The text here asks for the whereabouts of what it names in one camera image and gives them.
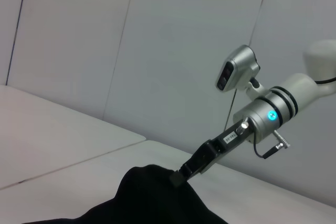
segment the black ring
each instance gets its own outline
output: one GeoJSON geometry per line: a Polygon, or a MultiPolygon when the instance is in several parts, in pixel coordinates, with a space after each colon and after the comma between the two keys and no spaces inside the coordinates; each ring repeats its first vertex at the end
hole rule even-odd
{"type": "Polygon", "coordinates": [[[329,80],[315,81],[315,82],[316,82],[316,84],[327,84],[327,83],[334,82],[334,81],[336,81],[336,77],[332,78],[332,79],[329,79],[329,80]]]}
{"type": "Polygon", "coordinates": [[[276,105],[274,103],[272,103],[270,100],[268,100],[266,97],[258,97],[256,100],[262,100],[264,102],[267,102],[269,105],[271,105],[273,107],[273,109],[275,110],[275,112],[278,114],[278,117],[279,117],[279,123],[280,123],[280,126],[282,126],[282,123],[283,123],[283,120],[282,120],[282,115],[281,115],[281,112],[280,110],[278,109],[278,107],[276,107],[276,105]]]}
{"type": "Polygon", "coordinates": [[[297,115],[297,113],[299,112],[299,107],[298,107],[298,104],[294,98],[294,96],[292,96],[292,94],[287,90],[287,89],[284,89],[283,87],[279,87],[279,86],[275,86],[273,87],[273,89],[279,89],[281,90],[282,92],[286,93],[286,95],[289,96],[289,98],[292,100],[292,102],[294,103],[294,107],[295,107],[295,115],[297,115]]]}
{"type": "Polygon", "coordinates": [[[281,94],[279,91],[271,90],[271,92],[283,99],[283,101],[285,102],[285,104],[287,105],[288,110],[289,110],[289,119],[291,119],[293,117],[293,108],[292,108],[292,105],[290,105],[287,98],[283,94],[281,94]]]}

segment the label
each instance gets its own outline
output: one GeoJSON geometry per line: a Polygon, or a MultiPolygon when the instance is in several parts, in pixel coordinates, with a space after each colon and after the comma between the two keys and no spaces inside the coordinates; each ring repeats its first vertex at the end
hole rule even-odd
{"type": "Polygon", "coordinates": [[[233,139],[235,139],[237,137],[236,132],[231,132],[230,134],[228,134],[225,138],[223,138],[223,140],[225,141],[225,143],[229,143],[231,142],[233,139]]]}

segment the blue indicator light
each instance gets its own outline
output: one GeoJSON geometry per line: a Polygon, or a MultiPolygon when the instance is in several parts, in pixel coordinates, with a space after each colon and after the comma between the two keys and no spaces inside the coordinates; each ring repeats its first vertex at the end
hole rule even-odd
{"type": "Polygon", "coordinates": [[[268,112],[268,119],[270,119],[271,121],[276,120],[277,117],[278,117],[278,114],[274,110],[271,110],[270,112],[268,112]]]}

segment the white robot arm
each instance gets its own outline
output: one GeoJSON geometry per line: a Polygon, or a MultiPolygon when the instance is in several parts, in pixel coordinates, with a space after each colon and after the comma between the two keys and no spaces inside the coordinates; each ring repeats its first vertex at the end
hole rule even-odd
{"type": "Polygon", "coordinates": [[[290,145],[277,129],[315,100],[336,93],[336,40],[315,42],[303,53],[303,59],[309,76],[296,73],[282,84],[266,89],[255,79],[260,66],[254,52],[248,46],[232,52],[223,64],[216,87],[221,92],[246,90],[252,102],[234,114],[232,127],[199,147],[171,176],[172,184],[177,187],[197,173],[204,173],[243,141],[253,143],[256,154],[264,159],[288,148],[290,145]],[[256,144],[270,134],[279,143],[259,155],[256,144]]]}

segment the black cloth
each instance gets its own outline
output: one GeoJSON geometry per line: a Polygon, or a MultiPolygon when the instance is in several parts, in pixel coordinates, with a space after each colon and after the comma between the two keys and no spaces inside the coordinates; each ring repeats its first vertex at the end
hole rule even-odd
{"type": "Polygon", "coordinates": [[[203,204],[185,183],[174,188],[172,170],[156,165],[134,167],[123,177],[114,199],[77,219],[58,219],[35,224],[227,224],[203,204]]]}

